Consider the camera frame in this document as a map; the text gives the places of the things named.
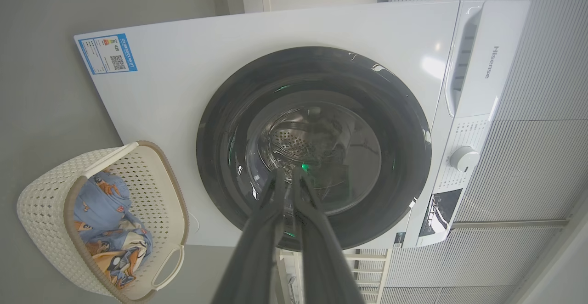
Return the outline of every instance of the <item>control panel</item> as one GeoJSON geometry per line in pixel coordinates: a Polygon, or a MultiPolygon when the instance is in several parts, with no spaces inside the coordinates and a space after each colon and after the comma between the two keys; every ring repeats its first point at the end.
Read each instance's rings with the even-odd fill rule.
{"type": "Polygon", "coordinates": [[[489,128],[488,114],[454,120],[433,193],[464,189],[479,162],[489,128]]]}

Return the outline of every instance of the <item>washing machine drum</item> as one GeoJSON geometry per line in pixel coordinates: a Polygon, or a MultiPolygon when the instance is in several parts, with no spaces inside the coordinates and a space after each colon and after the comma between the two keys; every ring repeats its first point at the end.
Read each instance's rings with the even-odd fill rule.
{"type": "MultiPolygon", "coordinates": [[[[204,187],[242,229],[270,172],[302,167],[343,249],[388,231],[426,181],[429,127],[418,101],[375,61],[329,47],[258,58],[217,90],[198,130],[204,187]]],[[[285,199],[279,246],[300,250],[285,199]]]]}

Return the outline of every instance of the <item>cartoon print fabric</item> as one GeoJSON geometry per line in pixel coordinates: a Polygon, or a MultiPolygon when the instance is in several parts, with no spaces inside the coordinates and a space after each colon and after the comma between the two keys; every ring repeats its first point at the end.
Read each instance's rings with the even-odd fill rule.
{"type": "Polygon", "coordinates": [[[73,211],[86,249],[119,289],[135,279],[153,247],[151,233],[129,212],[130,206],[124,180],[103,171],[82,186],[73,211]]]}

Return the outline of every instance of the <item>white washing machine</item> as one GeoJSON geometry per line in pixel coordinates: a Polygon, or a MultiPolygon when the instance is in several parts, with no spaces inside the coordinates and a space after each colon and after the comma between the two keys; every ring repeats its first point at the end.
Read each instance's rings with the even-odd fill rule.
{"type": "MultiPolygon", "coordinates": [[[[276,11],[80,34],[124,143],[153,141],[191,214],[234,246],[269,172],[303,168],[342,248],[443,241],[529,7],[439,0],[276,11]]],[[[286,198],[280,246],[299,249],[286,198]]]]}

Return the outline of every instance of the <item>laundry basket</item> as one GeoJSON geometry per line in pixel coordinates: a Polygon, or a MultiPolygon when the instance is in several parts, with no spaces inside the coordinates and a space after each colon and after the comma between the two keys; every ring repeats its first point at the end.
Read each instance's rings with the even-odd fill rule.
{"type": "Polygon", "coordinates": [[[18,217],[45,257],[71,282],[91,292],[114,296],[124,304],[142,304],[165,287],[183,263],[188,216],[186,205],[163,151],[148,141],[84,153],[53,168],[21,193],[18,217]],[[74,226],[74,204],[82,185],[97,172],[124,179],[130,212],[153,235],[153,251],[136,271],[136,280],[116,288],[95,264],[74,226]],[[163,266],[179,251],[174,271],[156,284],[163,266]]]}

